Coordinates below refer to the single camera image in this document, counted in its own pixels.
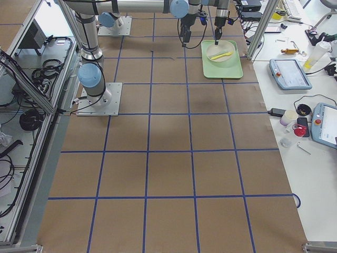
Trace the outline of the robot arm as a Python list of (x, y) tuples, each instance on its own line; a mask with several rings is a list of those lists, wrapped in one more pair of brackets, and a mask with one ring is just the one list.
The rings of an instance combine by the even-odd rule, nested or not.
[(191, 37), (191, 26), (200, 18), (207, 25), (202, 6), (208, 1), (64, 1), (75, 13), (76, 28), (82, 46), (83, 60), (98, 62), (103, 53), (98, 43), (96, 16), (107, 13), (113, 18), (121, 13), (170, 13), (178, 19), (179, 38), (186, 47)]
[(120, 17), (121, 12), (131, 13), (163, 13), (172, 14), (177, 21), (177, 31), (182, 46), (190, 41), (191, 26), (199, 18), (203, 25), (207, 25), (207, 15), (202, 11), (203, 6), (216, 7), (214, 25), (215, 44), (222, 37), (222, 27), (225, 24), (234, 24), (228, 10), (229, 1), (108, 1), (106, 4), (97, 3), (94, 7), (95, 15), (105, 27), (113, 27)]

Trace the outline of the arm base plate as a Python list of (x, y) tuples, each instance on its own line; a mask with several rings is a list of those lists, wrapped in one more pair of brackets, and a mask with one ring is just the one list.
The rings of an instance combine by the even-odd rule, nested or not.
[(81, 96), (86, 96), (80, 100), (78, 104), (77, 116), (118, 116), (120, 109), (120, 101), (122, 94), (122, 83), (106, 83), (106, 90), (103, 97), (99, 100), (99, 96), (94, 98), (87, 96), (84, 88), (82, 88)]
[(98, 29), (98, 36), (129, 36), (131, 31), (132, 17), (121, 16), (119, 18), (101, 14), (98, 16), (100, 27)]

